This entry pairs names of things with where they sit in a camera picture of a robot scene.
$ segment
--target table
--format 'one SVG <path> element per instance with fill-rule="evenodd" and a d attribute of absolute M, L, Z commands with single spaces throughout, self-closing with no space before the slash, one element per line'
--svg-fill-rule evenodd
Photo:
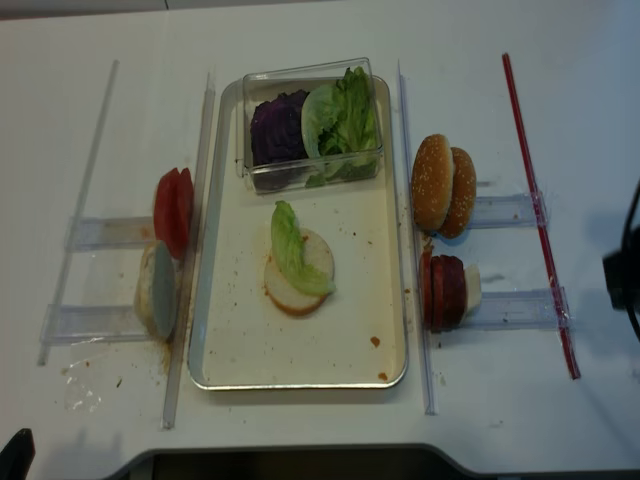
<path fill-rule="evenodd" d="M 0 444 L 34 430 L 32 478 L 101 478 L 166 450 L 342 444 L 430 445 L 482 473 L 640 468 L 640 344 L 610 308 L 600 261 L 620 242 L 640 175 L 639 14 L 633 1 L 375 0 L 0 22 Z M 446 387 L 428 417 L 414 329 L 405 379 L 375 394 L 211 395 L 185 366 L 176 428 L 161 431 L 163 352 L 150 344 L 56 348 L 36 366 L 114 58 L 131 99 L 121 139 L 152 112 L 146 153 L 195 158 L 209 70 L 221 92 L 252 71 L 368 56 L 397 107 L 400 60 L 415 152 L 425 134 L 482 118 L 480 101 L 465 103 L 474 91 L 507 96 L 504 51 L 548 193 L 582 379 L 568 379 L 555 333 L 496 333 L 434 353 Z M 488 109 L 476 124 L 487 132 L 491 120 Z M 495 125 L 512 129 L 501 138 L 517 151 L 513 124 Z M 87 382 L 68 385 L 69 368 Z M 73 410 L 70 389 L 81 388 L 94 396 L 83 391 Z"/>

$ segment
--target hamburger bun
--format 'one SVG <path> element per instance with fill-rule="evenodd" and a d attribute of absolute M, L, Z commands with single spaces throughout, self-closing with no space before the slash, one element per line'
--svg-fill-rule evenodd
<path fill-rule="evenodd" d="M 140 274 L 133 308 L 151 336 L 167 341 L 176 324 L 176 273 L 167 245 L 147 245 L 140 260 Z"/>
<path fill-rule="evenodd" d="M 305 240 L 304 262 L 313 265 L 333 279 L 333 254 L 327 242 L 317 233 L 306 228 L 300 229 Z M 296 290 L 284 277 L 271 251 L 264 267 L 264 287 L 273 303 L 289 315 L 307 315 L 317 309 L 327 295 L 307 295 Z"/>
<path fill-rule="evenodd" d="M 449 141 L 444 135 L 425 138 L 411 172 L 413 220 L 426 231 L 444 223 L 453 190 L 455 166 Z"/>
<path fill-rule="evenodd" d="M 476 170 L 471 157 L 461 148 L 451 147 L 455 174 L 449 213 L 438 229 L 445 238 L 455 238 L 462 234 L 473 214 L 476 202 Z"/>

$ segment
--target red stick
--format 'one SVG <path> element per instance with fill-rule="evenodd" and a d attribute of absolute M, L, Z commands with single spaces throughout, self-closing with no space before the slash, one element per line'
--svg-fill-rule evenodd
<path fill-rule="evenodd" d="M 522 151 L 522 160 L 524 161 L 524 169 L 527 172 L 527 181 L 529 182 L 529 190 L 532 195 L 539 196 L 540 190 L 536 184 L 536 177 L 533 173 L 533 163 L 531 162 L 531 154 L 529 153 L 529 144 L 527 143 L 527 136 L 524 133 L 524 122 L 522 121 L 522 113 L 520 112 L 520 103 L 518 102 L 518 94 L 516 92 L 516 82 L 513 78 L 513 71 L 511 70 L 511 61 L 509 60 L 509 54 L 502 55 L 502 65 L 504 66 L 504 74 L 507 77 L 507 85 L 509 87 L 509 96 L 511 97 L 511 108 L 513 109 L 513 117 L 516 121 L 516 129 L 518 130 L 518 140 L 520 140 L 520 150 Z M 534 204 L 534 209 L 537 218 L 541 218 L 540 208 L 537 204 Z M 540 244 L 542 245 L 542 254 L 544 255 L 544 263 L 547 267 L 547 276 L 549 277 L 549 287 L 553 294 L 553 303 L 556 309 L 556 315 L 558 317 L 558 330 L 560 332 L 560 341 L 562 342 L 562 350 L 564 352 L 564 358 L 569 368 L 569 374 L 573 380 L 580 378 L 580 369 L 578 368 L 578 362 L 573 351 L 573 345 L 571 343 L 571 334 L 569 328 L 566 326 L 563 319 L 565 315 L 569 316 L 569 306 L 564 301 L 562 292 L 560 290 L 560 284 L 558 282 L 558 275 L 556 273 L 556 266 L 553 262 L 553 254 L 551 253 L 551 243 L 549 243 L 549 235 L 547 234 L 547 227 L 538 225 L 538 234 L 540 235 Z"/>

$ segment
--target plastic container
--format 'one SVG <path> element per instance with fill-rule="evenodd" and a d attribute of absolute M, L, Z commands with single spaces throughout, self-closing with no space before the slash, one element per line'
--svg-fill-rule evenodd
<path fill-rule="evenodd" d="M 277 164 L 255 164 L 251 148 L 250 125 L 253 114 L 260 104 L 275 100 L 281 93 L 292 94 L 300 89 L 309 92 L 320 85 L 332 85 L 336 80 L 344 77 L 347 68 L 354 71 L 358 67 L 362 67 L 369 78 L 371 109 L 375 116 L 376 146 L 374 148 L 340 155 L 301 158 Z M 367 58 L 252 73 L 242 80 L 242 95 L 244 115 L 238 116 L 237 147 L 244 165 L 242 174 L 249 178 L 256 193 L 319 187 L 372 178 L 378 174 L 382 162 L 383 142 L 371 66 Z"/>

